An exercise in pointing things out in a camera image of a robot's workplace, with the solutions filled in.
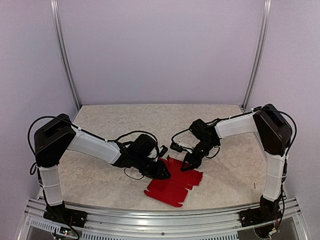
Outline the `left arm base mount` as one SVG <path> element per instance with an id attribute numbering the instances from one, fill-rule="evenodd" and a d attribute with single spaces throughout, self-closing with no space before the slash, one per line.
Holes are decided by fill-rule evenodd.
<path id="1" fill-rule="evenodd" d="M 43 218 L 72 227 L 84 228 L 88 213 L 70 208 L 46 208 Z"/>

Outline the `red paper box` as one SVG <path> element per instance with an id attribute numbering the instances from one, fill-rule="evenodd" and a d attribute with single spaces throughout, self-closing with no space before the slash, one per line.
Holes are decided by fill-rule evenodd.
<path id="1" fill-rule="evenodd" d="M 167 159 L 161 158 L 160 161 L 165 164 L 171 177 L 153 179 L 144 190 L 144 194 L 172 207 L 181 208 L 189 190 L 200 185 L 203 173 L 194 169 L 182 172 L 183 162 L 170 156 Z"/>

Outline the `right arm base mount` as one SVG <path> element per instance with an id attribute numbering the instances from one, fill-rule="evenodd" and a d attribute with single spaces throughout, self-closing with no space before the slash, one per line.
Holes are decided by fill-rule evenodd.
<path id="1" fill-rule="evenodd" d="M 267 207 L 248 208 L 239 212 L 242 227 L 248 227 L 280 219 L 282 212 L 280 209 L 270 213 Z"/>

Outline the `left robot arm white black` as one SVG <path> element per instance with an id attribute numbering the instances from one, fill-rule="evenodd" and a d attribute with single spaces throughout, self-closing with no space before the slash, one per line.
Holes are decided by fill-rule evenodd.
<path id="1" fill-rule="evenodd" d="M 166 146 L 159 146 L 157 138 L 139 130 L 133 141 L 121 142 L 124 135 L 109 140 L 75 125 L 67 114 L 47 116 L 49 121 L 28 138 L 29 147 L 35 157 L 39 184 L 49 212 L 63 223 L 70 218 L 64 207 L 58 165 L 65 151 L 74 151 L 100 159 L 117 168 L 135 168 L 150 179 L 166 180 L 171 177 L 166 164 L 160 159 Z"/>

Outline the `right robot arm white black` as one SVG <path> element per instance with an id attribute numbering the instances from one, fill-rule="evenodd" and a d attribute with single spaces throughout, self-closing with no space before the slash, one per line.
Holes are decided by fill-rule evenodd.
<path id="1" fill-rule="evenodd" d="M 286 118 L 285 112 L 277 110 L 273 104 L 266 104 L 252 109 L 251 112 L 217 118 L 212 122 L 195 120 L 188 130 L 199 142 L 186 153 L 181 171 L 197 169 L 213 148 L 220 147 L 222 139 L 256 133 L 267 161 L 262 198 L 275 202 L 282 192 L 281 186 L 286 177 L 286 161 L 293 141 L 293 129 Z"/>

